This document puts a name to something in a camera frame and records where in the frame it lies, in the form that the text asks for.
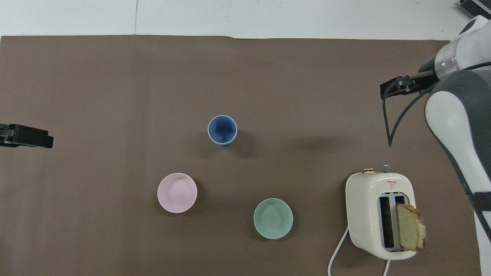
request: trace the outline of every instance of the plate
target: plate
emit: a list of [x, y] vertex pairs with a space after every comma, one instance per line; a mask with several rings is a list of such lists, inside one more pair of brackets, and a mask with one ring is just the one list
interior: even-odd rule
[[198, 189], [194, 180], [180, 172], [166, 176], [157, 189], [160, 205], [171, 213], [187, 211], [197, 196]]
[[285, 201], [268, 198], [254, 211], [254, 226], [263, 237], [276, 240], [284, 237], [293, 226], [293, 213]]

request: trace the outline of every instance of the brown tablecloth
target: brown tablecloth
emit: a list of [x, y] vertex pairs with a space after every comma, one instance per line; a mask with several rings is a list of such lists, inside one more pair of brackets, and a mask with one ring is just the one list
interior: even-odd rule
[[[0, 148], [0, 275], [326, 275], [346, 228], [346, 179], [389, 163], [413, 184], [427, 250], [389, 275], [479, 275], [472, 211], [424, 119], [387, 147], [379, 84], [441, 41], [176, 36], [2, 37], [0, 123], [49, 130], [53, 149]], [[391, 123], [413, 96], [387, 100]], [[213, 144], [215, 115], [239, 127]], [[157, 201], [183, 172], [185, 213]], [[277, 197], [291, 232], [252, 222]], [[382, 275], [348, 238], [333, 275]]]

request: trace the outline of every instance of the toaster slot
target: toaster slot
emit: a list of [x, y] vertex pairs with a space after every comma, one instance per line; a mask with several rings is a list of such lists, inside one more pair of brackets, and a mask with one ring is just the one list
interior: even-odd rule
[[408, 197], [401, 192], [390, 192], [379, 195], [379, 226], [382, 246], [388, 252], [406, 251], [399, 240], [399, 224], [397, 222], [397, 203], [409, 204]]

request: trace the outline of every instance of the bread slice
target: bread slice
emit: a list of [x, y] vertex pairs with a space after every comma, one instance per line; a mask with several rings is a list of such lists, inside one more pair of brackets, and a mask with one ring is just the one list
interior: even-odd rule
[[401, 247], [423, 251], [426, 245], [426, 228], [421, 212], [408, 204], [397, 203], [397, 222]]

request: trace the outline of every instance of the blue cup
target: blue cup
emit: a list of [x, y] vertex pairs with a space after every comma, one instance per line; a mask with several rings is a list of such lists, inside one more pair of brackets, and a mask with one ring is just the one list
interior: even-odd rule
[[237, 137], [237, 124], [227, 115], [218, 115], [208, 124], [208, 136], [215, 144], [228, 145]]

